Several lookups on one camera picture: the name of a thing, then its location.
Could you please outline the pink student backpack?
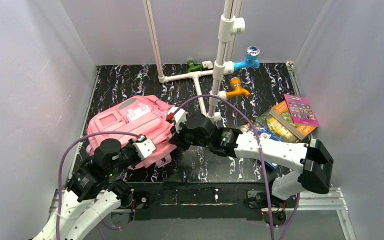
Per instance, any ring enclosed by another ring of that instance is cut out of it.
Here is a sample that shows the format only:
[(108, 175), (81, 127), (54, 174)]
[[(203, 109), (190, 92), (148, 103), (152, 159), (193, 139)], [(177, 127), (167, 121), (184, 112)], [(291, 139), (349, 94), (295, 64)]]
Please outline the pink student backpack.
[(155, 95), (135, 95), (92, 117), (87, 134), (116, 131), (145, 135), (153, 141), (156, 150), (135, 169), (153, 164), (161, 168), (172, 161), (171, 153), (177, 148), (169, 143), (173, 125), (167, 121), (167, 115), (172, 107)]

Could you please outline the blue 91-storey treehouse book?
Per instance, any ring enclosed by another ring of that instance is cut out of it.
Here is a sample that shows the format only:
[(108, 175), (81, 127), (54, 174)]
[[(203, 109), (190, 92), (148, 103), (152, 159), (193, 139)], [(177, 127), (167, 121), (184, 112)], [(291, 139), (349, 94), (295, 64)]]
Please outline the blue 91-storey treehouse book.
[[(256, 128), (256, 130), (257, 130), (257, 132), (261, 138), (270, 139), (270, 140), (274, 140), (274, 141), (278, 141), (278, 142), (282, 141), (277, 135), (275, 135), (270, 130), (265, 128), (259, 122), (255, 122), (253, 124), (253, 126)], [(240, 126), (239, 129), (244, 133), (250, 133), (250, 134), (254, 133), (252, 130), (252, 127), (249, 123)], [(276, 163), (272, 163), (272, 162), (268, 162), (268, 161), (265, 162), (265, 165), (268, 168), (270, 168), (271, 170), (275, 170), (278, 167), (278, 165)]]

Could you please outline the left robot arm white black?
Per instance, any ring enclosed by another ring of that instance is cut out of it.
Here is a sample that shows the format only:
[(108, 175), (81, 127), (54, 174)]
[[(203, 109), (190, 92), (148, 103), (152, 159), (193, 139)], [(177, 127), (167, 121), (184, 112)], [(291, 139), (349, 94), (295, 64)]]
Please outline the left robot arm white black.
[(156, 147), (145, 136), (122, 146), (117, 139), (104, 140), (72, 176), (58, 199), (56, 211), (36, 240), (82, 240), (103, 218), (133, 202), (134, 188), (122, 179), (110, 178), (148, 157)]

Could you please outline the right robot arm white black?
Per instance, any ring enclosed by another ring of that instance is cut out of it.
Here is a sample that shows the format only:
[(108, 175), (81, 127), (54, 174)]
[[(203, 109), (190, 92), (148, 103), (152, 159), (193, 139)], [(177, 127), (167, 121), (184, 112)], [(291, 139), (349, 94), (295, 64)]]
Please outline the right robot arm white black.
[(208, 148), (221, 157), (267, 160), (292, 171), (277, 177), (270, 186), (270, 195), (279, 200), (309, 191), (328, 194), (334, 159), (318, 139), (309, 143), (288, 143), (244, 133), (236, 128), (218, 127), (202, 114), (187, 117), (169, 113), (172, 138), (169, 142), (186, 151), (190, 146)]

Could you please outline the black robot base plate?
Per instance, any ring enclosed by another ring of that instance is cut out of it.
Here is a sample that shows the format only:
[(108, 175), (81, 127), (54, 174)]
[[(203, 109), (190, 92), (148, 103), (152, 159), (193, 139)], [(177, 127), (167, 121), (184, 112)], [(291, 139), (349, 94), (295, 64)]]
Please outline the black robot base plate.
[(269, 220), (262, 182), (130, 182), (134, 220), (246, 219)]

